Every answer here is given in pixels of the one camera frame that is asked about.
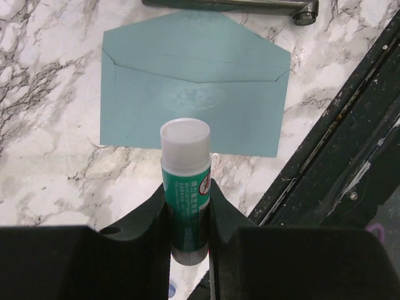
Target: blue object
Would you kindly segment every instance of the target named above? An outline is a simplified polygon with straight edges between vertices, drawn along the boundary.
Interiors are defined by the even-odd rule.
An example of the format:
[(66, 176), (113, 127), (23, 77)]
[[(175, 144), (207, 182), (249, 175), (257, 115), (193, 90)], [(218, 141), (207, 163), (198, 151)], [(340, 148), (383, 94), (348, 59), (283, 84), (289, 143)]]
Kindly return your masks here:
[(170, 283), (168, 287), (168, 298), (172, 298), (176, 293), (176, 288)]
[(274, 157), (290, 54), (218, 12), (182, 11), (104, 33), (101, 144), (160, 149), (167, 121), (197, 118), (211, 151)]

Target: white marble countertop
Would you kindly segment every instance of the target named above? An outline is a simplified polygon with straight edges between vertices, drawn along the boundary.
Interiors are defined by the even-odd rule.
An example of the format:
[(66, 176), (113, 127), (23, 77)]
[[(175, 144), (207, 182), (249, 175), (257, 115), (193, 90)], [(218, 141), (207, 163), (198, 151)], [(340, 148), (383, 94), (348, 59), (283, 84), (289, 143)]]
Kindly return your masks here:
[[(400, 8), (400, 0), (322, 0), (316, 24), (227, 13), (292, 53), (277, 158), (213, 154), (213, 177), (244, 214), (260, 200)], [(160, 151), (99, 145), (103, 32), (172, 12), (140, 0), (0, 2), (0, 225), (101, 229), (161, 184)], [(208, 269), (172, 262), (173, 299)]]

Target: faucet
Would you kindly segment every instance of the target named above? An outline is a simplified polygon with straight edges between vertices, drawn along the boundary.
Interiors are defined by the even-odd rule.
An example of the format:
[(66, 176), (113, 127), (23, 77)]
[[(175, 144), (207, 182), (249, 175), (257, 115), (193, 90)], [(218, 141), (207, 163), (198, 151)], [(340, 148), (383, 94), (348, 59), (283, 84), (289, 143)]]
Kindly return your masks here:
[(142, 3), (208, 11), (245, 9), (255, 13), (291, 16), (298, 26), (315, 23), (319, 6), (318, 0), (142, 0)]

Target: glue stick label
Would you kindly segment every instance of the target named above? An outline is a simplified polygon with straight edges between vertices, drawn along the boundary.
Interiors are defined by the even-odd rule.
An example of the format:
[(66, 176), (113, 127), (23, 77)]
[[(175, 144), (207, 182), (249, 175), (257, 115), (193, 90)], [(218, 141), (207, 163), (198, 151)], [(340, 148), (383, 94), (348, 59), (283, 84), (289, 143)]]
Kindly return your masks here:
[(208, 240), (210, 168), (181, 177), (162, 170), (165, 200), (169, 206), (172, 245), (185, 252), (201, 249)]

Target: prohibition symbol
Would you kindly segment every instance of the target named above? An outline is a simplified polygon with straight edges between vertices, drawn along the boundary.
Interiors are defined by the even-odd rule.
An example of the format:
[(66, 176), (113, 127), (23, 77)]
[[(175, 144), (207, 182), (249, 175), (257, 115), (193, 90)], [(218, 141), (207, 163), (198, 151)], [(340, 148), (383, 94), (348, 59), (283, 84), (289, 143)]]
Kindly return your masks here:
[(211, 173), (209, 172), (207, 176), (201, 181), (199, 186), (199, 194), (206, 195), (210, 190), (211, 185)]

